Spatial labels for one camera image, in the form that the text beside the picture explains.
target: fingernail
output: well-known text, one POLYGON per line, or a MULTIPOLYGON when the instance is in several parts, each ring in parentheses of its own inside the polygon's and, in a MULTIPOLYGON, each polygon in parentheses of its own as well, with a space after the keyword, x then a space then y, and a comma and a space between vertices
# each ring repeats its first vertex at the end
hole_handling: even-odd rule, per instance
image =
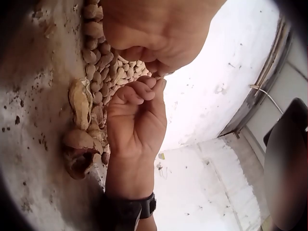
POLYGON ((163 79, 163 83, 162 83, 162 86, 163 86, 163 90, 165 90, 165 87, 166 87, 166 83, 167 83, 167 80, 163 79))
POLYGON ((136 97, 137 97, 138 99, 143 99, 143 98, 141 98, 139 95, 136 95, 136 97))

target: wire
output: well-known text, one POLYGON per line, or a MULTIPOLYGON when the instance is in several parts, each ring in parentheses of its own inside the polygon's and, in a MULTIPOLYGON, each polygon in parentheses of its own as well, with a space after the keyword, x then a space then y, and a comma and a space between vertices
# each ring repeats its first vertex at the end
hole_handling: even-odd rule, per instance
POLYGON ((280 109, 277 103, 273 100, 273 98, 266 91, 258 88, 256 85, 250 85, 250 88, 257 89, 259 91, 262 91, 264 94, 266 94, 270 98, 270 100, 274 103, 274 105, 277 107, 277 109, 280 111, 280 113, 283 114, 283 111, 280 109))

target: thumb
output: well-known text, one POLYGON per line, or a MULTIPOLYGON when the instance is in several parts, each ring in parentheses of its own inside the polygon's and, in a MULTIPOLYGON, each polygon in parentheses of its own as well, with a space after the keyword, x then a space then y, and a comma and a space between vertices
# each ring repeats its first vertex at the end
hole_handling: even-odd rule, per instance
POLYGON ((155 92, 155 100, 163 101, 164 100, 164 89, 166 87, 167 81, 165 79, 159 79, 155 86, 152 88, 152 91, 155 92))
POLYGON ((166 83, 167 81, 165 79, 158 80, 152 88, 152 91, 155 92, 155 97, 150 101, 145 101, 148 105, 148 111, 159 119, 165 126, 167 126, 166 108, 164 102, 164 89, 166 87, 166 83))

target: pile of peanuts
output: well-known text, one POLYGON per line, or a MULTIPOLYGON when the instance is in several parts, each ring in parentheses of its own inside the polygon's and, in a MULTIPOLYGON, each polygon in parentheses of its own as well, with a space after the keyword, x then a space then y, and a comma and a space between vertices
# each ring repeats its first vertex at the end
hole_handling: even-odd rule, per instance
MULTIPOLYGON (((151 76, 144 62, 129 62, 111 48, 103 32, 103 8, 100 0, 87 0, 83 8, 85 44, 82 56, 86 63, 86 78, 90 81, 93 95, 91 113, 97 115, 99 127, 107 137, 106 108, 114 93, 127 83, 137 80, 142 75, 151 76)), ((104 151, 110 154, 109 145, 104 151)))

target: concrete wall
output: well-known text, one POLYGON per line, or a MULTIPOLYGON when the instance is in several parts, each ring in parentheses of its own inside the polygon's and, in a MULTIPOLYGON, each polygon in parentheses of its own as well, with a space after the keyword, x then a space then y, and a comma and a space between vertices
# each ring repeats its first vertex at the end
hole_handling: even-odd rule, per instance
POLYGON ((216 138, 244 102, 267 59, 279 11, 268 0, 228 0, 189 65, 166 77, 161 150, 216 138))
POLYGON ((240 134, 156 158, 154 218, 160 231, 257 231, 268 217, 263 168, 240 134))
MULTIPOLYGON (((285 111, 296 97, 301 98, 307 105, 307 47, 302 46, 298 37, 293 37, 287 61, 268 93, 282 111, 285 111)), ((266 150, 263 137, 280 116, 281 113, 266 97, 242 130, 262 164, 266 150)))

